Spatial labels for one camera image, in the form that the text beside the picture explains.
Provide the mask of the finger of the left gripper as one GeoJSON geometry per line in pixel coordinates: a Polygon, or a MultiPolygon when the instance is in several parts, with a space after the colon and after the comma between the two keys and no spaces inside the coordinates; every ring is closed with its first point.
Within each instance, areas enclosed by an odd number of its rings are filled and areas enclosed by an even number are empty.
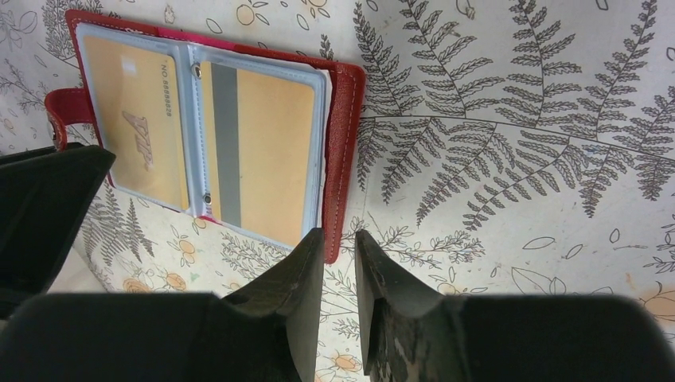
{"type": "Polygon", "coordinates": [[[114,161],[110,151],[80,143],[1,158],[3,319],[51,287],[114,161]]]}

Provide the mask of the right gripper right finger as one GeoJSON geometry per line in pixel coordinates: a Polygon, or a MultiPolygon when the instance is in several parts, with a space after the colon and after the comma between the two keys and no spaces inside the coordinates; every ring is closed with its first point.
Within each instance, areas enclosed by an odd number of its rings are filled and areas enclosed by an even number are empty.
{"type": "Polygon", "coordinates": [[[614,295],[441,294],[354,240],[363,372],[371,381],[671,381],[648,313],[614,295]]]}

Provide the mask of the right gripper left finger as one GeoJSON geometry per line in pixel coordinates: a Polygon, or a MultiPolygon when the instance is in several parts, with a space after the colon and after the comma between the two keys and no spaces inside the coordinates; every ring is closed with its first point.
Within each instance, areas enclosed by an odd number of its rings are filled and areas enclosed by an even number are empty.
{"type": "Polygon", "coordinates": [[[1,334],[4,381],[312,381],[324,231],[232,293],[44,294],[1,334]]]}

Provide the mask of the gold VIP card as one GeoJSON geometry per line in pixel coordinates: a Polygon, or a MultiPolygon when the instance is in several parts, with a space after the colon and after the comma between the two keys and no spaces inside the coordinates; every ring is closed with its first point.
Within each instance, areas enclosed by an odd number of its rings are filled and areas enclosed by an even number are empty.
{"type": "Polygon", "coordinates": [[[81,39],[103,145],[116,156],[113,183],[186,210],[189,193],[174,58],[109,38],[81,39]]]}

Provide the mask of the red card holder wallet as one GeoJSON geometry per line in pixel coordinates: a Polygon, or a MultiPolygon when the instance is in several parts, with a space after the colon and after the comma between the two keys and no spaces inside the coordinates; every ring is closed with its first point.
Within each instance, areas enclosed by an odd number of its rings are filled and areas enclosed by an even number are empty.
{"type": "Polygon", "coordinates": [[[96,117],[94,116],[90,91],[84,80],[84,59],[78,43],[75,42],[75,29],[79,24],[103,26],[106,29],[131,33],[133,37],[162,37],[170,41],[188,41],[216,48],[220,51],[243,53],[251,57],[268,58],[282,62],[308,64],[312,68],[326,70],[332,82],[332,100],[327,121],[327,139],[324,144],[326,160],[326,183],[322,196],[322,227],[325,231],[325,263],[334,263],[339,256],[341,233],[345,219],[345,208],[349,193],[349,182],[353,156],[357,147],[357,130],[361,116],[361,106],[365,94],[366,75],[364,70],[349,63],[306,57],[297,53],[286,53],[257,46],[243,45],[221,40],[212,36],[172,29],[158,25],[124,20],[95,14],[86,10],[70,9],[64,12],[65,23],[70,32],[76,59],[80,64],[84,88],[62,88],[51,91],[45,97],[45,109],[48,121],[52,125],[53,145],[57,151],[63,151],[68,144],[67,126],[89,123],[95,127],[100,143],[96,117]]]}

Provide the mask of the white plastic card box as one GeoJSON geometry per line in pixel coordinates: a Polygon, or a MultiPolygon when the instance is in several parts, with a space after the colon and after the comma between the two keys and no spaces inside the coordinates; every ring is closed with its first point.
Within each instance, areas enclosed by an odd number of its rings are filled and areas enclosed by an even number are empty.
{"type": "Polygon", "coordinates": [[[71,248],[49,293],[106,293],[103,284],[94,276],[80,253],[71,248]]]}

